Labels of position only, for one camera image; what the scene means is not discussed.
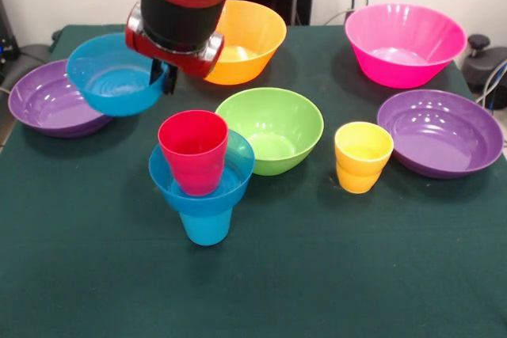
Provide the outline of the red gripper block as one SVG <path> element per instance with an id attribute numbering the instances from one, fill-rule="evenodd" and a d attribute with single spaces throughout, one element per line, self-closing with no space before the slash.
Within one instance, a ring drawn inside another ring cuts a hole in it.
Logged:
<path id="1" fill-rule="evenodd" d="M 167 67 L 162 91 L 173 94 L 177 81 L 177 68 L 187 74 L 207 77 L 215 67 L 224 47 L 224 36 L 214 32 L 204 46 L 194 51 L 171 51 L 156 44 L 145 33 L 140 2 L 136 2 L 129 13 L 125 28 L 125 43 L 132 50 L 152 60 L 150 84 L 153 85 L 164 74 L 161 61 Z"/>

